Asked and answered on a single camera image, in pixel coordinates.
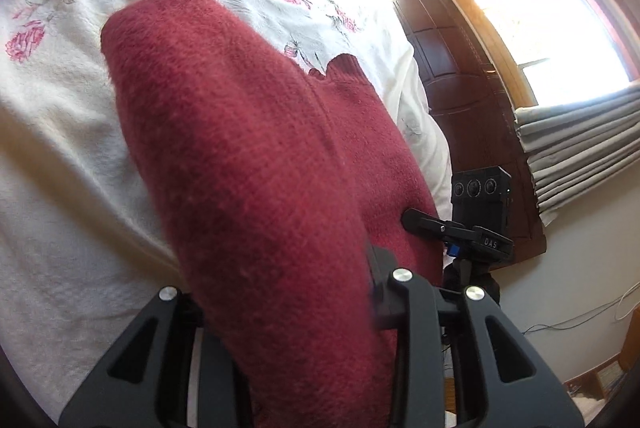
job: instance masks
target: silver screw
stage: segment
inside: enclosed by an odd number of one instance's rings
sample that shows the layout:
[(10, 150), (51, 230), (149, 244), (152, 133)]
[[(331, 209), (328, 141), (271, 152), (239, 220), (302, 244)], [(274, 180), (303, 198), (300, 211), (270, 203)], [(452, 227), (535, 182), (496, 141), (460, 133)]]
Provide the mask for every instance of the silver screw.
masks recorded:
[(484, 298), (484, 289), (481, 287), (477, 287), (475, 285), (471, 285), (466, 288), (465, 291), (466, 297), (474, 302), (478, 302), (482, 298)]
[(178, 289), (176, 289), (175, 287), (162, 287), (162, 289), (160, 289), (160, 292), (158, 293), (158, 297), (163, 302), (170, 302), (176, 296), (178, 296)]
[(399, 282), (408, 282), (414, 277), (414, 274), (411, 271), (403, 268), (396, 269), (393, 271), (392, 275), (394, 280), (398, 280)]

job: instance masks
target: white bedspread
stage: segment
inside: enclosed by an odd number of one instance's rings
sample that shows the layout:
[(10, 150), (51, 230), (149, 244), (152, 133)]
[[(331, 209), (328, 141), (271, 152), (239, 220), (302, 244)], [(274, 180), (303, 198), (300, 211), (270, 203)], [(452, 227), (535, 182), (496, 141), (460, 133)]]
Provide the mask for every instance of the white bedspread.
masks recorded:
[[(55, 420), (140, 307), (180, 284), (100, 54), (132, 1), (0, 2), (0, 344)], [(447, 144), (386, 0), (220, 1), (305, 70), (356, 56), (449, 218)]]

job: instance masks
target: bright window light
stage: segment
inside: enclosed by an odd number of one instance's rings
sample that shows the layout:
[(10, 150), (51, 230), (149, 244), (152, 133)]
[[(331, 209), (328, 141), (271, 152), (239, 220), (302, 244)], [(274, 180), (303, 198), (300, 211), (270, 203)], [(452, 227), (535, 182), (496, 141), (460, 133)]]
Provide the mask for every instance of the bright window light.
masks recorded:
[(540, 105), (624, 88), (628, 75), (585, 0), (475, 0), (526, 76)]

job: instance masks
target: window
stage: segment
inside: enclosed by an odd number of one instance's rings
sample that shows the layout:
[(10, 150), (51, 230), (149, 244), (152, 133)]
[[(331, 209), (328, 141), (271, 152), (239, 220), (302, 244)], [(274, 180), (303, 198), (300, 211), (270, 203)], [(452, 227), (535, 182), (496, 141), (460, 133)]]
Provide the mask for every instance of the window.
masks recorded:
[(585, 0), (475, 0), (541, 105), (590, 99), (628, 84), (614, 42)]
[(627, 41), (597, 0), (456, 0), (516, 108), (586, 100), (638, 77)]

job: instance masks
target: red sweater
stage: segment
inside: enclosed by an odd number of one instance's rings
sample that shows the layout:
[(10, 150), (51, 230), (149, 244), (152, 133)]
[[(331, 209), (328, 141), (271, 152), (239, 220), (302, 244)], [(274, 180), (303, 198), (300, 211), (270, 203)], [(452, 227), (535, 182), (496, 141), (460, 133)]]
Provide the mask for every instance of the red sweater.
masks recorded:
[(102, 30), (131, 155), (262, 426), (383, 427), (394, 347), (364, 246), (440, 282), (436, 213), (358, 62), (305, 74), (213, 0), (140, 0)]

